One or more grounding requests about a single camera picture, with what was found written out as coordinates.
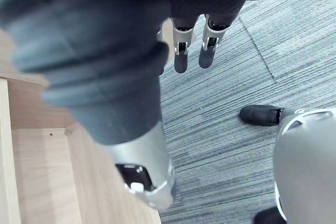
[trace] black shoe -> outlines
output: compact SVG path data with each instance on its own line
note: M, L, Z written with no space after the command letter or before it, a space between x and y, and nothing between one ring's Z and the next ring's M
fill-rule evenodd
M253 224L286 224L277 207L272 207L257 213Z
M248 124L275 126L279 124L282 110L270 105L249 105L242 108L239 117Z

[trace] gray carpet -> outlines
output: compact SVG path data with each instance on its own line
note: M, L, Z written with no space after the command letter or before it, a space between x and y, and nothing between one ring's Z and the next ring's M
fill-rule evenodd
M213 65L198 66L195 27L188 70L161 77L165 134L178 182L163 223L251 223L274 206L276 127L242 124L248 104L336 105L336 0L249 2L225 35Z

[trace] wooden cabinet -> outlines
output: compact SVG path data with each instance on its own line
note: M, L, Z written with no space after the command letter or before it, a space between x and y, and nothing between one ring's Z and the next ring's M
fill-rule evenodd
M68 112L41 100L47 82L11 67L12 49L0 33L0 223L161 223Z

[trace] gray rubber sleeve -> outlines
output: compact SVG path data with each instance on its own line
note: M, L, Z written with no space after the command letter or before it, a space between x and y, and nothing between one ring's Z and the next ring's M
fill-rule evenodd
M50 82L44 99L66 107L102 144L133 140L161 119L159 75L168 47L156 28L167 0L0 0L14 65Z

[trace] black rubber fingertip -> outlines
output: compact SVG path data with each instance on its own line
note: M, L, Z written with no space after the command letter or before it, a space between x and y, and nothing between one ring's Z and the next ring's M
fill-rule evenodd
M199 53L198 64L201 68L209 68L214 61L215 53L210 50L204 50L201 48L201 52Z
M174 67L177 73L184 73L188 67L188 55L184 51L180 51L179 55L175 55Z

